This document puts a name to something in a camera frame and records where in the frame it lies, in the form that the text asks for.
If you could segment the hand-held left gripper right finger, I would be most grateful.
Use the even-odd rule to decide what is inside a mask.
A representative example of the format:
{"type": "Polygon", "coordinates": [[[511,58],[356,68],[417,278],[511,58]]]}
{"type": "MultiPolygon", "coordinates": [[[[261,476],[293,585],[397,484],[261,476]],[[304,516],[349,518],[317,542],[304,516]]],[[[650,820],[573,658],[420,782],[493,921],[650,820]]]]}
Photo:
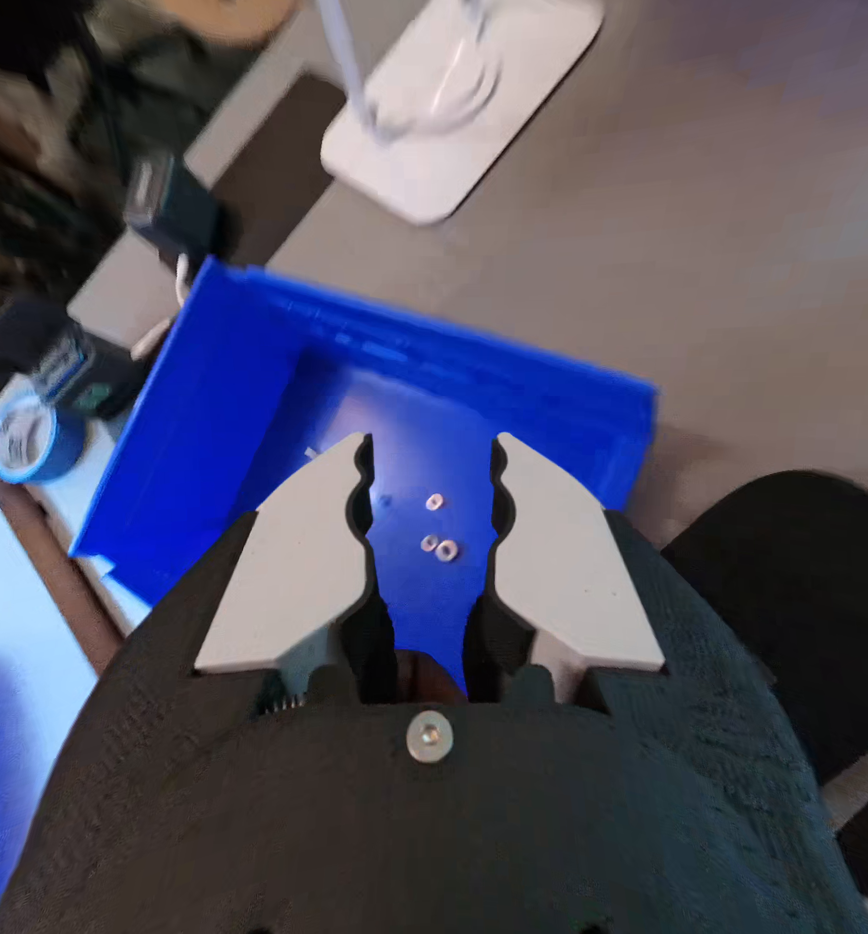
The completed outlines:
{"type": "Polygon", "coordinates": [[[591,671],[663,673],[666,659],[602,503],[578,479],[503,431],[491,478],[487,647],[508,673],[544,668],[557,702],[591,671]]]}

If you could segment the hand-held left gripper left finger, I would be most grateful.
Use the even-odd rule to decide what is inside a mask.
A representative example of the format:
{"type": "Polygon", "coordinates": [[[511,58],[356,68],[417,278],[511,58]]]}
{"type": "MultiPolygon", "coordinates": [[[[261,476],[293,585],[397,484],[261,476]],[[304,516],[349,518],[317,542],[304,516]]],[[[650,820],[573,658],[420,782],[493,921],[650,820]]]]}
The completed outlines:
{"type": "Polygon", "coordinates": [[[353,432],[279,484],[255,513],[195,672],[275,671],[287,694],[343,660],[339,629],[370,594],[356,504],[373,480],[369,433],[353,432]]]}

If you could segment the blue plastic bin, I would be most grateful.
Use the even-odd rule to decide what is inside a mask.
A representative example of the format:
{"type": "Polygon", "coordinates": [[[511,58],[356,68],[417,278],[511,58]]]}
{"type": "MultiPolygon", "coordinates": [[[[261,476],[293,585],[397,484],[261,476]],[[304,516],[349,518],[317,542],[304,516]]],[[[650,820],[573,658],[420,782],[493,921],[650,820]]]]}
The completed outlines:
{"type": "Polygon", "coordinates": [[[464,687],[463,630],[495,532],[507,431],[609,509],[626,506],[659,392],[640,378],[449,322],[209,261],[115,443],[71,552],[157,604],[220,535],[353,432],[373,440],[369,539],[395,645],[464,687]],[[444,505],[428,511],[440,493],[444,505]],[[443,563],[428,534],[460,546],[443,563]]]}

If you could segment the person's left hand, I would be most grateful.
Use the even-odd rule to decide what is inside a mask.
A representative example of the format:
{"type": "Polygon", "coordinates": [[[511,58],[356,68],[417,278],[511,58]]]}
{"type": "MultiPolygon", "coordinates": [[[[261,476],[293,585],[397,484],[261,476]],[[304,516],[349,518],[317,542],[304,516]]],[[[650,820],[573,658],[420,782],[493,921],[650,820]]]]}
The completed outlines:
{"type": "Polygon", "coordinates": [[[467,696],[440,663],[428,653],[397,649],[395,698],[398,703],[427,706],[467,704],[467,696]]]}

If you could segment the black honeycomb wrist pad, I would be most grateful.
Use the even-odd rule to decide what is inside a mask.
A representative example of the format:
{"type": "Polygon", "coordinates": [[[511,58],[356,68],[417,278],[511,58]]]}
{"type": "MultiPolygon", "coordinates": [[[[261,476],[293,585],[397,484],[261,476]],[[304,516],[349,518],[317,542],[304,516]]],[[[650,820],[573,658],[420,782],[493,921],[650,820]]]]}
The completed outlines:
{"type": "Polygon", "coordinates": [[[819,782],[868,754],[868,490],[753,480],[661,551],[770,672],[819,782]]]}

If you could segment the blue tape roll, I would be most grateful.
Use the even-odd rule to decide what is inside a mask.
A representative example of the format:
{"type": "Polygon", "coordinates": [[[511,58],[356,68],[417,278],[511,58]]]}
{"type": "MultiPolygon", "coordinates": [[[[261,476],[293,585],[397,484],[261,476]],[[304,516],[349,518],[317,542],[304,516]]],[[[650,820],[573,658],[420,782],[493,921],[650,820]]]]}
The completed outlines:
{"type": "Polygon", "coordinates": [[[31,380],[13,376],[0,393],[0,480],[44,485],[69,473],[83,456],[88,423],[43,402],[31,380]]]}

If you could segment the black device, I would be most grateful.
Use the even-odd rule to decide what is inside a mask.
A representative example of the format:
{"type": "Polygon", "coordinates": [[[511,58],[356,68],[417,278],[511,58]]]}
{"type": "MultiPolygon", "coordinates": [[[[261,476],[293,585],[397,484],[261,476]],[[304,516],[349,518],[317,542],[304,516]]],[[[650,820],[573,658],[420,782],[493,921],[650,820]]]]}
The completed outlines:
{"type": "Polygon", "coordinates": [[[20,294],[0,307],[0,374],[27,377],[54,409],[110,421],[138,398],[149,369],[51,299],[20,294]]]}

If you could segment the dark grey box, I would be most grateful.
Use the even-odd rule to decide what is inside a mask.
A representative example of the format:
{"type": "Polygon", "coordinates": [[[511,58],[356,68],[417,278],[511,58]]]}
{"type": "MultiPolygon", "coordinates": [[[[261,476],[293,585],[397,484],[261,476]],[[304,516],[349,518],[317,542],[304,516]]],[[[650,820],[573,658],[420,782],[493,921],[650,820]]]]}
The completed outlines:
{"type": "Polygon", "coordinates": [[[134,162],[123,217],[163,257],[199,264],[214,247],[220,206],[180,157],[157,150],[134,162]]]}

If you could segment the white document stand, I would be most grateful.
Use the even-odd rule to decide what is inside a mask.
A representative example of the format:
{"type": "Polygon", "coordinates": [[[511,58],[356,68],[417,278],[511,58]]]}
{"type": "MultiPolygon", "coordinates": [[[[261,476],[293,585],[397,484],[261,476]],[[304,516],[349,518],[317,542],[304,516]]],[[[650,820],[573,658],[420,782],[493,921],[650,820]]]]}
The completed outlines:
{"type": "Polygon", "coordinates": [[[316,6],[345,104],[335,180],[418,227],[451,216],[596,40],[596,1],[432,1],[370,76],[341,2],[316,6]]]}

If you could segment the instruction sign board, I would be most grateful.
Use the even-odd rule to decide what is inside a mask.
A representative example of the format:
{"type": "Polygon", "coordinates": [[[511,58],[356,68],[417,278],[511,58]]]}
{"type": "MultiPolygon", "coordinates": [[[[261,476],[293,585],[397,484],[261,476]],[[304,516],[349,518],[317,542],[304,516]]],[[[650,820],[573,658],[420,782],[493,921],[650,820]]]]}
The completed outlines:
{"type": "Polygon", "coordinates": [[[153,1],[163,15],[206,40],[259,48],[301,6],[300,1],[153,1]]]}

